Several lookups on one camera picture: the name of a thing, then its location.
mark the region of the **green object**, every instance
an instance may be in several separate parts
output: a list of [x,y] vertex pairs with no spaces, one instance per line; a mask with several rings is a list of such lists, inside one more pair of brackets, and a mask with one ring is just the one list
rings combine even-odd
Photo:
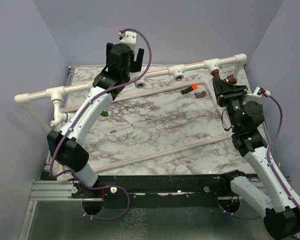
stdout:
[[109,117],[108,111],[103,111],[100,115],[103,117]]

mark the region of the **white marble surface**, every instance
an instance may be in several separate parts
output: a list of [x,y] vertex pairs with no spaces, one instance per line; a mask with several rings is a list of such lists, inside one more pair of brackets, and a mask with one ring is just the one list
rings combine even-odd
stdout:
[[[150,70],[165,68],[152,66]],[[102,66],[79,66],[75,69],[72,85],[86,83],[95,78]],[[220,69],[220,77],[231,74],[233,67]],[[143,89],[127,86],[120,96],[161,88],[186,81],[211,80],[206,70],[194,70],[184,74],[185,79],[175,82],[162,76],[147,80]],[[243,69],[238,74],[238,84],[248,85]],[[204,139],[224,135],[221,118],[204,85],[205,98],[196,99],[194,92],[182,95],[181,89],[158,93],[113,103],[106,109],[109,117],[100,116],[85,140],[89,163],[93,167],[129,160],[148,154],[196,143]],[[88,91],[70,94],[67,107],[82,104]],[[125,130],[110,134],[111,130],[133,124]],[[234,148],[231,139],[186,150],[163,157],[139,162],[101,173],[101,175],[180,175],[222,174],[238,169],[247,174],[255,171]]]

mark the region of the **brown object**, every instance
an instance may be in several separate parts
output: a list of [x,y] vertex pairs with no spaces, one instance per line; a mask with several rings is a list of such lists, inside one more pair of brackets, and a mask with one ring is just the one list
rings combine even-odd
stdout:
[[207,95],[207,92],[206,91],[196,92],[194,95],[195,95],[196,99],[202,99],[202,98],[204,98]]
[[233,74],[227,76],[225,79],[221,79],[221,78],[220,78],[220,75],[219,75],[219,70],[218,70],[218,69],[213,70],[213,71],[211,72],[211,75],[212,75],[214,78],[220,79],[221,81],[223,81],[223,82],[225,82],[225,83],[228,83],[228,84],[236,84],[236,83],[237,83],[237,79],[236,79],[236,77],[235,77]]

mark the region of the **floor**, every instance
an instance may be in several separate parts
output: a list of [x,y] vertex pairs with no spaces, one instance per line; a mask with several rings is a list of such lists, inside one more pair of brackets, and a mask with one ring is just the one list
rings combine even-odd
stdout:
[[[102,68],[76,67],[71,84],[92,81]],[[150,70],[162,68],[165,66],[152,66]],[[220,77],[230,75],[232,70],[232,66],[221,67]],[[182,81],[174,81],[169,76],[147,79],[144,88],[135,88],[135,85],[131,84],[119,96],[212,78],[204,69],[186,72],[184,77]],[[250,89],[244,69],[239,71],[237,77],[238,84],[247,85]],[[208,92],[204,85],[200,85],[198,90]],[[226,133],[209,93],[204,98],[196,99],[193,92],[182,95],[180,91],[181,89],[177,89],[112,103],[106,109],[109,116],[100,116],[86,137],[83,147],[89,152],[90,165],[96,168],[197,143]],[[88,91],[70,94],[66,107],[81,105],[87,95]],[[133,126],[110,133],[129,124]],[[222,174],[235,169],[247,174],[255,173],[234,148],[231,139],[227,139],[103,172],[101,175]]]
[[[100,215],[115,216],[122,209],[104,209]],[[258,214],[244,200],[239,216]],[[83,216],[81,202],[40,202],[30,240],[273,240],[263,221],[223,214],[219,208],[131,208],[112,221]]]

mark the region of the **purple wall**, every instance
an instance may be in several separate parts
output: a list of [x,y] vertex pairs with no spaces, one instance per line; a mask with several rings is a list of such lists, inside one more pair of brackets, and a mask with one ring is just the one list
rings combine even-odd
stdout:
[[[274,147],[281,170],[300,194],[300,0],[284,0],[246,68],[252,87],[269,89],[283,109],[282,130]],[[271,136],[279,111],[263,101]]]
[[94,65],[105,63],[106,43],[118,42],[118,31],[128,27],[146,35],[154,64],[195,63],[240,53],[249,58],[282,0],[34,2],[69,65]]
[[[0,0],[0,240],[17,239],[46,134],[14,96],[64,85],[68,65],[32,0]],[[49,100],[35,104],[47,122]]]

